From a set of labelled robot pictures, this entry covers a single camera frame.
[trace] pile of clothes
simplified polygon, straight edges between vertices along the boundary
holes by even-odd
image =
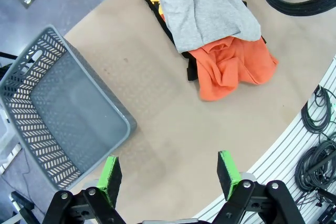
[[[189,59],[188,80],[199,80],[201,99],[219,100],[241,81],[263,84],[274,74],[278,61],[242,0],[146,1],[178,52]]]

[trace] gray floor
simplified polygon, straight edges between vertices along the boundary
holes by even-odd
[[[46,25],[52,24],[64,35],[78,21],[87,15],[103,0],[35,0],[29,9],[25,9],[18,0],[0,0],[0,51],[19,55],[23,48],[34,39]],[[40,171],[29,156],[30,172],[25,153],[20,151],[8,170],[3,175],[12,187],[19,190],[43,212],[47,211],[54,191],[46,184]],[[8,194],[13,191],[0,176],[0,220],[12,216],[13,205]],[[42,221],[43,214],[34,210],[37,218]]]

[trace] beige tabletop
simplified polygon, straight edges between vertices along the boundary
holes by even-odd
[[[138,122],[113,155],[123,172],[117,210],[127,223],[194,216],[221,193],[217,152],[246,171],[315,89],[336,52],[336,9],[289,17],[245,0],[279,60],[262,86],[240,84],[217,102],[198,97],[187,61],[144,0],[105,0],[66,36]],[[98,167],[73,191],[98,178]]]

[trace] metal bolt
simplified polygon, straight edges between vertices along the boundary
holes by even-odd
[[[249,188],[249,187],[251,186],[251,183],[248,182],[248,181],[245,181],[245,182],[243,183],[243,186],[244,186],[245,188]]]
[[[91,189],[91,190],[89,190],[89,195],[95,195],[95,193],[96,193],[96,190],[95,189]]]
[[[272,183],[272,188],[273,189],[278,189],[279,188],[279,185],[277,183]]]
[[[61,198],[62,198],[62,199],[66,199],[66,198],[68,198],[68,194],[67,194],[67,193],[63,193],[63,194],[61,195]]]

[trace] gray plastic basket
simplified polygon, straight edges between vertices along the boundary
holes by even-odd
[[[33,65],[28,63],[39,55]],[[0,92],[21,143],[56,189],[75,185],[137,126],[53,26],[17,58],[0,82]]]

